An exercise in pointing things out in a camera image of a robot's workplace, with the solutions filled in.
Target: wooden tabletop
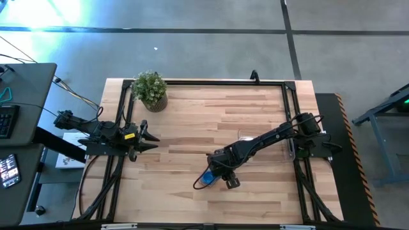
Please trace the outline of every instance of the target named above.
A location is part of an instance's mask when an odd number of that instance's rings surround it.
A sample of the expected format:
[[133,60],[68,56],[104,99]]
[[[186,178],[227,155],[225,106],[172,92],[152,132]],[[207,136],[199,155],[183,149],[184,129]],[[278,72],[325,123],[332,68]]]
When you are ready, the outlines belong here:
[[[114,121],[122,81],[107,79],[100,120]],[[312,82],[299,80],[296,86],[301,112],[318,114]],[[158,113],[135,102],[132,122],[148,120],[148,131],[160,142],[159,148],[139,155],[136,162],[126,159],[115,222],[302,223],[294,167],[292,162],[282,162],[288,153],[285,141],[235,171],[240,187],[228,190],[219,180],[204,190],[192,188],[207,166],[206,154],[237,141],[239,130],[240,135],[255,136],[286,121],[279,87],[168,86],[167,95],[168,106]],[[100,157],[89,170],[82,191],[84,209],[101,189],[106,161],[107,157]],[[329,163],[312,158],[311,167],[317,193],[342,219]],[[109,194],[106,210],[110,200]],[[307,205],[312,218],[309,195]],[[76,208],[73,217],[77,216]]]

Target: black knob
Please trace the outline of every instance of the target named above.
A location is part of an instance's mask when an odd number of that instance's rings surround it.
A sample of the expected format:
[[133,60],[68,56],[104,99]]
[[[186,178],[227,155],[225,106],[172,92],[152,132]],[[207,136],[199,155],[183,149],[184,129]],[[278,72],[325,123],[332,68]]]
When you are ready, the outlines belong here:
[[43,206],[37,205],[34,212],[37,214],[37,217],[39,217],[40,215],[43,215],[45,213],[45,208]]

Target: gray floor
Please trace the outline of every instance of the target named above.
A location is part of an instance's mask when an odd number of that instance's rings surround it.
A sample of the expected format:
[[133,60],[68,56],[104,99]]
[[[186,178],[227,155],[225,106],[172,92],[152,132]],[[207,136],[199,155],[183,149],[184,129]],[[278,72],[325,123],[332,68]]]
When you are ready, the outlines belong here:
[[[293,29],[409,30],[409,2],[405,0],[287,0],[287,4]],[[36,7],[48,13],[32,10]],[[284,29],[284,22],[279,0],[76,0],[69,4],[16,0],[0,13],[0,26]],[[246,79],[257,69],[263,79],[294,79],[286,35],[281,34],[0,35],[37,61],[57,63],[57,75],[95,102],[100,101],[107,77],[133,77],[147,69],[166,77],[231,79]],[[294,36],[294,41],[302,79],[312,80],[316,92],[341,94],[350,119],[408,83],[409,36]],[[2,41],[0,49],[24,57]],[[85,118],[94,114],[54,86],[46,108],[71,109]],[[40,126],[61,135],[52,119],[43,113]],[[370,125],[353,127],[353,134],[369,181],[384,177],[386,170]],[[49,207],[49,213],[40,218],[26,216],[24,223],[69,218],[76,190],[70,186],[45,188],[39,203]],[[383,226],[408,228],[408,189],[409,183],[371,188]],[[53,191],[67,202],[46,199]]]

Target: keyboard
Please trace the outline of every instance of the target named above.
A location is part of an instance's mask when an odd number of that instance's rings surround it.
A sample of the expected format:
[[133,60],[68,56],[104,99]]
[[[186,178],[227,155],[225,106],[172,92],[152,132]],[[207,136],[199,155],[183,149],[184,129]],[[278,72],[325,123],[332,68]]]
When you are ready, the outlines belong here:
[[0,106],[0,139],[9,139],[12,136],[19,110],[18,105]]

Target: white paper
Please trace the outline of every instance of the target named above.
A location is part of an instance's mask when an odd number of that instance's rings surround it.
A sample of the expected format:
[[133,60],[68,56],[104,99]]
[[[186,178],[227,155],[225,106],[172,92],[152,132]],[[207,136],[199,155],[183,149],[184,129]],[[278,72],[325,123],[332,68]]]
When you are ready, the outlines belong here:
[[[87,138],[86,134],[83,133],[64,133],[63,140],[67,141],[71,144],[74,144],[83,150],[86,150],[87,147],[84,145],[81,145],[78,140],[79,139],[85,139]],[[63,154],[58,154],[57,162],[56,162],[56,168],[57,169],[77,169],[77,168],[83,168],[84,163],[78,162],[76,160],[73,160],[69,157],[66,157]]]

